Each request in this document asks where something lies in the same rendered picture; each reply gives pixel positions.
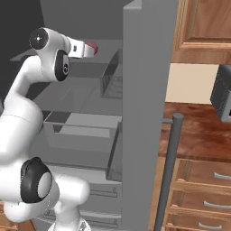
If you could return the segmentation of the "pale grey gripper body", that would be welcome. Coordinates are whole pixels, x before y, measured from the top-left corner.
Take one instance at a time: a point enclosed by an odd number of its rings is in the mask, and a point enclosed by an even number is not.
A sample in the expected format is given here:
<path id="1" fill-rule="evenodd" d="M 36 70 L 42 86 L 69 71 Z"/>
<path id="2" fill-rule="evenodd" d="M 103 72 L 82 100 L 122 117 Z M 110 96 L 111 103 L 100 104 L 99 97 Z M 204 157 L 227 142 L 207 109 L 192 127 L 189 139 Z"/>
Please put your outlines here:
<path id="1" fill-rule="evenodd" d="M 84 58 L 92 58 L 95 55 L 95 49 L 91 42 L 86 42 L 84 45 Z"/>

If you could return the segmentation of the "grey countertop appliance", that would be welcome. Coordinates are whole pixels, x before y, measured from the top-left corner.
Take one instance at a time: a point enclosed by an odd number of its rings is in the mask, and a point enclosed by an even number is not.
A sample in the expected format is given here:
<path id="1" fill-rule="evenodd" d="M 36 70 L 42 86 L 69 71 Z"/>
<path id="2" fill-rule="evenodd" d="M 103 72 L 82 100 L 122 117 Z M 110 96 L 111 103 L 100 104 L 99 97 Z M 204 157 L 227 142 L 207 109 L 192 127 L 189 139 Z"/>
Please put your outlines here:
<path id="1" fill-rule="evenodd" d="M 219 65 L 210 102 L 223 123 L 231 123 L 231 65 Z"/>

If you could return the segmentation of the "wooden drawer front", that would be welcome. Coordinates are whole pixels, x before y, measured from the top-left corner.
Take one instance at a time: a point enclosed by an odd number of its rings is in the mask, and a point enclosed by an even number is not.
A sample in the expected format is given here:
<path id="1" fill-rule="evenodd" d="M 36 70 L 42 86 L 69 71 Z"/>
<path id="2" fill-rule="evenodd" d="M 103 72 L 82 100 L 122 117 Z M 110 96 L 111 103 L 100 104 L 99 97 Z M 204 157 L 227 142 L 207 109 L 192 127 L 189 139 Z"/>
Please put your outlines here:
<path id="1" fill-rule="evenodd" d="M 207 226 L 222 226 L 221 230 L 198 227 L 198 222 Z M 231 231 L 231 219 L 168 215 L 166 231 Z"/>
<path id="2" fill-rule="evenodd" d="M 171 196 L 171 208 L 196 215 L 231 218 L 231 209 L 209 208 L 203 205 L 203 200 L 212 204 L 231 206 L 231 196 L 228 195 L 174 190 Z"/>
<path id="3" fill-rule="evenodd" d="M 172 184 L 182 189 L 204 189 L 231 195 L 231 180 L 213 177 L 213 173 L 231 176 L 231 163 L 179 160 Z"/>

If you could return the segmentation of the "wooden wall cupboard door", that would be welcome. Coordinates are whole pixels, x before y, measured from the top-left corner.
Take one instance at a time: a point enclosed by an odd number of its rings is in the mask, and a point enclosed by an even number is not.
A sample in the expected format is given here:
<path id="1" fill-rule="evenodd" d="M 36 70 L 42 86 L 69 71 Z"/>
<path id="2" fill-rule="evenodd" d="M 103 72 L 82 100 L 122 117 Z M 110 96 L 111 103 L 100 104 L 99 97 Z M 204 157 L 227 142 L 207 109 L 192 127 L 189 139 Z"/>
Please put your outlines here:
<path id="1" fill-rule="evenodd" d="M 231 0 L 179 0 L 171 62 L 231 64 Z"/>

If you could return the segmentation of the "clear fridge drawer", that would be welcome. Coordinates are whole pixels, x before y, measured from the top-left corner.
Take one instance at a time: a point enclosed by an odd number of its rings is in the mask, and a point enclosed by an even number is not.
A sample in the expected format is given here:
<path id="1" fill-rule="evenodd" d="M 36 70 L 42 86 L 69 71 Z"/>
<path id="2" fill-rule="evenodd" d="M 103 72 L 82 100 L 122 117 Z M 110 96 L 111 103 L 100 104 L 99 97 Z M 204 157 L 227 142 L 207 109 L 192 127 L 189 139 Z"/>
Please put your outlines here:
<path id="1" fill-rule="evenodd" d="M 44 130 L 51 147 L 108 153 L 121 121 L 120 115 L 54 111 L 44 121 Z"/>

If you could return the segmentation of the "grey fridge door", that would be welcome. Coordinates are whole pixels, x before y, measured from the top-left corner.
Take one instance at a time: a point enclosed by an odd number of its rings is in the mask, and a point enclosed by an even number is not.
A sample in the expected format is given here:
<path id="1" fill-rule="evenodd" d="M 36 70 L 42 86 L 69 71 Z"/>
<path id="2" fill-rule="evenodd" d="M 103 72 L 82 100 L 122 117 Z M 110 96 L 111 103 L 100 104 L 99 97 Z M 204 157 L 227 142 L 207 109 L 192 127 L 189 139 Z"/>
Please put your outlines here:
<path id="1" fill-rule="evenodd" d="M 124 7 L 124 231 L 148 230 L 178 4 L 134 0 Z"/>

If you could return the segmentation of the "clear fridge door bin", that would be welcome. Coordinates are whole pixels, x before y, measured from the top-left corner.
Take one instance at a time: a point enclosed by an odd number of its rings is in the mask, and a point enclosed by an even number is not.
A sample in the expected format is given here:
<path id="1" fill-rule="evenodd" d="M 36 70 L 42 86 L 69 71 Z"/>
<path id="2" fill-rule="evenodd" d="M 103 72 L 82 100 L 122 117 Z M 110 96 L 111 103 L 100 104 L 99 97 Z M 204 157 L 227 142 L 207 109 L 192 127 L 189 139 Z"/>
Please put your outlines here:
<path id="1" fill-rule="evenodd" d="M 122 123 L 117 123 L 117 128 L 115 131 L 115 139 L 113 141 L 111 153 L 109 156 L 106 178 L 112 181 L 122 181 L 122 171 L 123 171 L 123 136 L 122 136 Z"/>
<path id="2" fill-rule="evenodd" d="M 117 50 L 100 77 L 100 92 L 104 98 L 123 98 L 123 77 L 116 75 L 119 66 L 120 50 Z"/>

